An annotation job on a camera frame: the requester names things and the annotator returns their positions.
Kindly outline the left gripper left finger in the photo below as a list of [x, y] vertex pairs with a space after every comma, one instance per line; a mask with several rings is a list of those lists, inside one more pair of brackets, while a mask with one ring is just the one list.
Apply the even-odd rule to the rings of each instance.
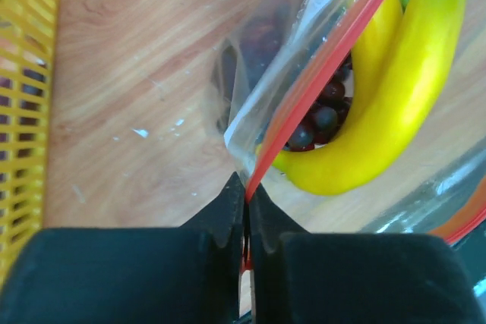
[[245, 191], [232, 175], [176, 228], [44, 228], [1, 290], [3, 323], [231, 323]]

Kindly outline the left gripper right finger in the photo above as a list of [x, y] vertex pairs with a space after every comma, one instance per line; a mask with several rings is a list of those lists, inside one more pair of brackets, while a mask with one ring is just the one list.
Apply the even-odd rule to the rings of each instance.
[[310, 233], [259, 187], [248, 205], [256, 323], [480, 323], [456, 253], [428, 234]]

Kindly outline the dark grape bunch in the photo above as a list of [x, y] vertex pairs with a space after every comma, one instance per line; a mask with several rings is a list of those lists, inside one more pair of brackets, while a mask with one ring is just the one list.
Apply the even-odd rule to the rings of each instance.
[[346, 97], [345, 81], [352, 70], [350, 54], [308, 109], [287, 140], [284, 150], [304, 152], [329, 143], [342, 127], [352, 99]]

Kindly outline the clear zip top bag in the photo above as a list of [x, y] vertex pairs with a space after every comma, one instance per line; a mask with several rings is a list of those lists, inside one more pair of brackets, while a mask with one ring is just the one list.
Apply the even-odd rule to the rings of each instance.
[[485, 219], [485, 0], [262, 0], [204, 111], [275, 202], [457, 244]]

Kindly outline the yellow banana bunch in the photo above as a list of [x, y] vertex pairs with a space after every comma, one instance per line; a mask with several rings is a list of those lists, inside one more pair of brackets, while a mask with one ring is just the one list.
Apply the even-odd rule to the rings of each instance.
[[409, 0], [376, 83], [356, 87], [346, 122], [325, 146], [307, 152], [263, 148], [249, 187], [274, 166], [299, 189], [337, 195], [390, 167], [437, 101], [459, 42], [466, 0]]

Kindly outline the dark red plum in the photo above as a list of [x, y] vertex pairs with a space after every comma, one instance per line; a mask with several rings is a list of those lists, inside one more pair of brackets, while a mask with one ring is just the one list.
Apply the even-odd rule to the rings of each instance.
[[272, 17], [253, 17], [242, 28], [236, 45], [227, 46], [222, 52], [222, 66], [236, 66], [237, 57], [243, 58], [248, 78], [260, 78], [276, 56], [282, 44], [282, 29]]

